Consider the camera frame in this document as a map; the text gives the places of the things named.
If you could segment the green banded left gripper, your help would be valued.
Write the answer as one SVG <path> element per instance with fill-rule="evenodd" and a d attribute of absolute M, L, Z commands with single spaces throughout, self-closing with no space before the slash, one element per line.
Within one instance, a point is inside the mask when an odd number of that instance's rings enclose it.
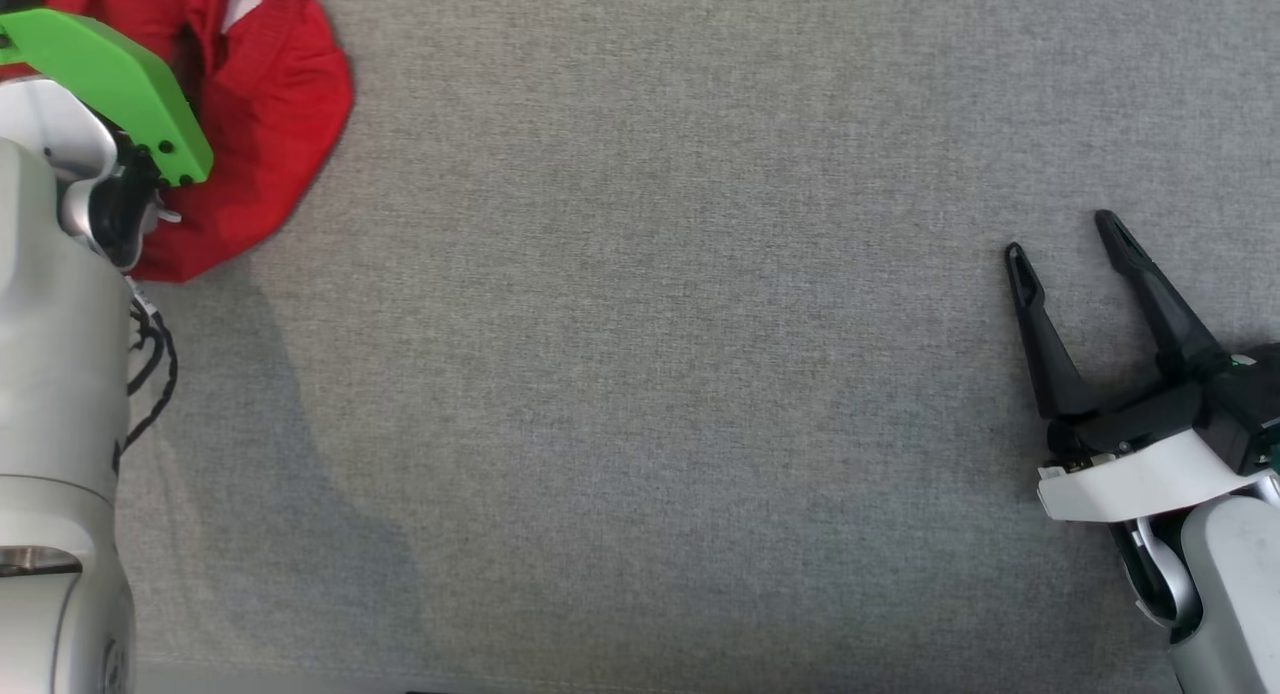
<path fill-rule="evenodd" d="M 166 61 L 92 18 L 0 12 L 0 67 L 24 64 L 146 147 L 169 184 L 209 179 L 214 152 Z"/>

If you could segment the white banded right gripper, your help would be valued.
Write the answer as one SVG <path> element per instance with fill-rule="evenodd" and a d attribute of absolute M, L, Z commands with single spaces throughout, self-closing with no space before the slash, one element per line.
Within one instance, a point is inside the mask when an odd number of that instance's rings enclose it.
<path fill-rule="evenodd" d="M 1098 210 L 1094 224 L 1147 321 L 1161 375 L 1176 382 L 1101 399 L 1048 316 L 1027 252 L 1010 243 L 1004 262 L 1012 307 L 1052 453 L 1037 487 L 1044 512 L 1057 521 L 1126 522 L 1190 508 L 1262 478 L 1265 471 L 1234 474 L 1196 432 L 1203 387 L 1230 366 L 1230 355 L 1120 216 Z"/>

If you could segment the red shorts with white stripes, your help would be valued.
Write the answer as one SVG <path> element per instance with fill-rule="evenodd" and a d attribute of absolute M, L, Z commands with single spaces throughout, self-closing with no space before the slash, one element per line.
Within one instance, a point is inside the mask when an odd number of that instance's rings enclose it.
<path fill-rule="evenodd" d="M 164 182 L 148 150 L 24 64 L 0 67 L 0 287 L 72 268 L 192 280 L 291 216 L 355 102 L 317 0 L 0 0 L 118 29 L 166 61 L 214 152 Z"/>

